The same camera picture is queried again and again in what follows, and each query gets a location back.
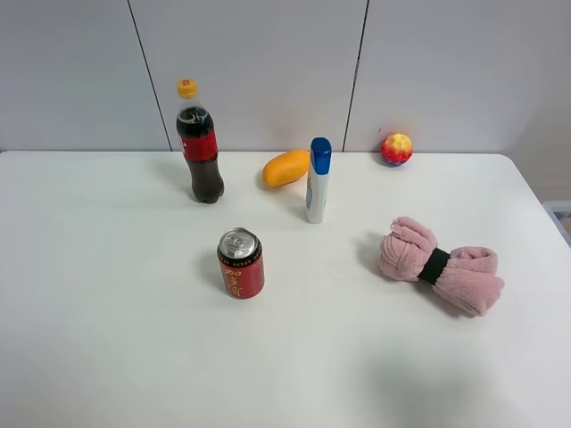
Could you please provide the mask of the clear plastic bin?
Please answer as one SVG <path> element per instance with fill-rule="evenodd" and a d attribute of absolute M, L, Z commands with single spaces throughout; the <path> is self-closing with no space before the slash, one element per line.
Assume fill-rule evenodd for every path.
<path fill-rule="evenodd" d="M 542 206 L 558 229 L 559 234 L 567 245 L 571 246 L 570 229 L 566 228 L 566 226 L 570 226 L 571 201 L 546 201 Z"/>

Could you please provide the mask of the orange mango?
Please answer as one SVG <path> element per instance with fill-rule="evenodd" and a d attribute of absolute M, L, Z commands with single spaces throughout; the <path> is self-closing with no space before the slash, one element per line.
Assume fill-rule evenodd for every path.
<path fill-rule="evenodd" d="M 306 150 L 292 150 L 270 160 L 262 171 L 268 187 L 288 185 L 301 179 L 309 169 L 310 155 Z"/>

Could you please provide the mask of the cola bottle yellow cap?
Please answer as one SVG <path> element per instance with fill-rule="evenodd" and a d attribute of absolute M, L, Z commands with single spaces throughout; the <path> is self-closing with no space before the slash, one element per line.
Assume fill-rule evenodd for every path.
<path fill-rule="evenodd" d="M 219 173 L 213 118 L 199 101 L 200 91 L 195 79 L 179 80 L 177 92 L 182 104 L 176 129 L 190 171 L 192 192 L 198 202 L 214 204 L 224 193 L 224 181 Z"/>

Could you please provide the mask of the red drink can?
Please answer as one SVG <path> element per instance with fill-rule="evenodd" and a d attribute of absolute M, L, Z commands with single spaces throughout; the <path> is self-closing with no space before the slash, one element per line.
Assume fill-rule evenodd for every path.
<path fill-rule="evenodd" d="M 228 230 L 219 239 L 217 256 L 224 285 L 236 299 L 250 299 L 265 284 L 262 244 L 260 239 L 243 227 Z"/>

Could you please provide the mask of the pink rolled towel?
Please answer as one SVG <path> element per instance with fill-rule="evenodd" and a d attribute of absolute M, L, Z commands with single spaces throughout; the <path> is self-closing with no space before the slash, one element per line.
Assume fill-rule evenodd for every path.
<path fill-rule="evenodd" d="M 396 281 L 422 281 L 434 293 L 473 317 L 481 317 L 501 296 L 497 254 L 486 247 L 443 251 L 433 232 L 413 218 L 398 217 L 380 243 L 379 268 Z"/>

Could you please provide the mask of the white bottle blue cap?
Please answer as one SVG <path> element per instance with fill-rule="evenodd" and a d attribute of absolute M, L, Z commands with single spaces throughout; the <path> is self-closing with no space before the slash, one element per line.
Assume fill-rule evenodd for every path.
<path fill-rule="evenodd" d="M 311 141 L 306 189 L 306 218 L 311 224 L 322 223 L 325 216 L 332 152 L 327 138 L 316 137 Z"/>

